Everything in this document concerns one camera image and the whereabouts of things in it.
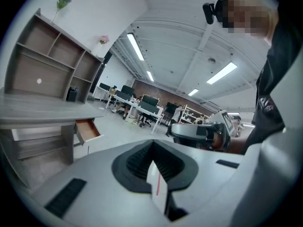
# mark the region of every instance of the white ceiling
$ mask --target white ceiling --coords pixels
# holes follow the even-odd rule
[[[180,95],[199,89],[192,98],[204,106],[253,112],[254,87],[269,46],[247,35],[229,34],[217,22],[208,25],[202,6],[215,1],[147,0],[149,10],[120,35],[112,51],[138,79],[149,81],[150,70],[155,85]],[[128,41],[128,32],[135,34],[144,63]],[[209,58],[216,63],[209,64]],[[230,61],[237,69],[212,85],[206,83]]]

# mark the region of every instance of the fluorescent light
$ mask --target fluorescent light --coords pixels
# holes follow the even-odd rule
[[[254,125],[249,125],[249,124],[243,124],[243,126],[246,126],[246,127],[252,127],[252,128],[254,128],[254,127],[255,127]]]
[[[148,76],[150,77],[151,81],[153,81],[153,78],[152,78],[152,74],[150,71],[147,72]]]
[[[228,73],[232,72],[236,68],[237,66],[234,63],[230,62],[226,67],[224,67],[221,71],[219,71],[212,78],[210,78],[207,83],[215,83],[217,80],[220,80],[222,77],[226,76]]]
[[[199,90],[198,89],[194,89],[192,90],[188,95],[189,96],[192,96],[193,94],[195,94],[196,92],[198,92]]]
[[[142,55],[142,53],[141,53],[141,51],[140,51],[140,49],[139,49],[139,46],[138,46],[138,44],[137,44],[136,39],[134,38],[134,35],[133,35],[132,33],[128,33],[128,34],[127,34],[127,37],[128,37],[128,39],[129,39],[129,41],[132,43],[132,46],[133,46],[134,50],[136,51],[136,53],[137,53],[139,59],[140,59],[141,61],[143,61],[143,60],[144,60],[143,55]]]

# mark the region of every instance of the brown wall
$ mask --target brown wall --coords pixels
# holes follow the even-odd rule
[[[210,116],[212,112],[209,110],[203,108],[199,104],[195,104],[185,98],[182,98],[178,95],[172,94],[168,91],[162,90],[160,88],[154,87],[150,84],[135,80],[134,84],[132,86],[134,88],[134,92],[137,97],[142,96],[143,94],[150,95],[155,98],[160,98],[159,105],[164,107],[166,106],[167,102],[170,103],[176,103],[176,104],[181,104],[181,105],[188,105],[188,107],[201,112],[207,116]]]

